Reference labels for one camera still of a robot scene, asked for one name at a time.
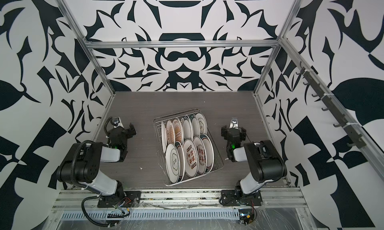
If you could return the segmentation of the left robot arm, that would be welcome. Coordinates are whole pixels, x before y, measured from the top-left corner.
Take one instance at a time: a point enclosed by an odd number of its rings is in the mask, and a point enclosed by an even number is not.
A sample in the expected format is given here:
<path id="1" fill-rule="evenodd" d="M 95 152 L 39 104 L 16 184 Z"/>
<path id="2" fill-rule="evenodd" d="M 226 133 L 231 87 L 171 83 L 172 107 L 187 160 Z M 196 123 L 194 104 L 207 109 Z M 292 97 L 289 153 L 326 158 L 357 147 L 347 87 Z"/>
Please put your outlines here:
<path id="1" fill-rule="evenodd" d="M 128 139 L 136 134 L 133 124 L 127 129 L 117 125 L 107 131 L 107 144 L 91 140 L 73 144 L 57 169 L 58 181 L 88 190 L 109 202 L 121 201 L 125 197 L 122 183 L 104 174 L 100 164 L 123 162 Z"/>

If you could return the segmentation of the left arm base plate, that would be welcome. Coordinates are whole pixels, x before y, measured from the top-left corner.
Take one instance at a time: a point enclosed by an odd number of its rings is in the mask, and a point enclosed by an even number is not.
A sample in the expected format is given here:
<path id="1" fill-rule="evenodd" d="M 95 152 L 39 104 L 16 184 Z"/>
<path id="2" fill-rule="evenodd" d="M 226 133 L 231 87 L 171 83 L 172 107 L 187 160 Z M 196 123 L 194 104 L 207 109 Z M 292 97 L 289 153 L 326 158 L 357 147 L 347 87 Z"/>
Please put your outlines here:
<path id="1" fill-rule="evenodd" d="M 141 191 L 124 191 L 123 194 L 111 196 L 101 196 L 98 208 L 113 208 L 119 205 L 121 208 L 130 208 L 141 201 Z"/>

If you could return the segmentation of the wire dish rack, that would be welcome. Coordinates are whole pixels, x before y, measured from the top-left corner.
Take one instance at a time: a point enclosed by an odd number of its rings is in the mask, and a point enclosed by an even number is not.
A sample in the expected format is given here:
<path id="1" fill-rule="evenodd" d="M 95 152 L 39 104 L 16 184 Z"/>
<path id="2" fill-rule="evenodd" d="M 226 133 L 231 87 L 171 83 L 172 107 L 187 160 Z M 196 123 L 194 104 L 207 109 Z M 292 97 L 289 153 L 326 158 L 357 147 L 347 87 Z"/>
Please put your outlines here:
<path id="1" fill-rule="evenodd" d="M 202 178 L 224 167 L 207 118 L 200 109 L 157 117 L 153 125 L 167 187 Z"/>

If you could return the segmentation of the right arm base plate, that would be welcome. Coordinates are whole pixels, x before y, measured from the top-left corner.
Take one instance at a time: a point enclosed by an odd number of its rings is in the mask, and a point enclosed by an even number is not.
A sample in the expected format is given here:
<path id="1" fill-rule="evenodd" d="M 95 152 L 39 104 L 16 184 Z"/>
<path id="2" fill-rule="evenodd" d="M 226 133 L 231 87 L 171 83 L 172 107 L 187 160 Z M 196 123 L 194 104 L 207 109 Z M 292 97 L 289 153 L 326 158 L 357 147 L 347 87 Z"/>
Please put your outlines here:
<path id="1" fill-rule="evenodd" d="M 263 202 L 260 192 L 250 195 L 243 195 L 235 190 L 221 190 L 219 203 L 225 207 L 234 206 L 261 206 Z"/>

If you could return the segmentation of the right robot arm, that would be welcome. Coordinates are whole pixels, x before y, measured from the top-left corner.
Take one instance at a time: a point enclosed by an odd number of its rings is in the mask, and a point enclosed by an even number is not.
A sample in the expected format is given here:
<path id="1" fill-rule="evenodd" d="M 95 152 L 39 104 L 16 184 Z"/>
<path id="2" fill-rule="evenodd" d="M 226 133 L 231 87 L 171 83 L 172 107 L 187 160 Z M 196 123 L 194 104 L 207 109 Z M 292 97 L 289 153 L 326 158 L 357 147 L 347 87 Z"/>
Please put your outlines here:
<path id="1" fill-rule="evenodd" d="M 232 162 L 247 162 L 250 173 L 236 186 L 238 198 L 256 193 L 267 183 L 287 176 L 287 167 L 270 140 L 242 144 L 247 137 L 244 128 L 221 128 L 221 136 L 227 141 L 227 155 Z"/>

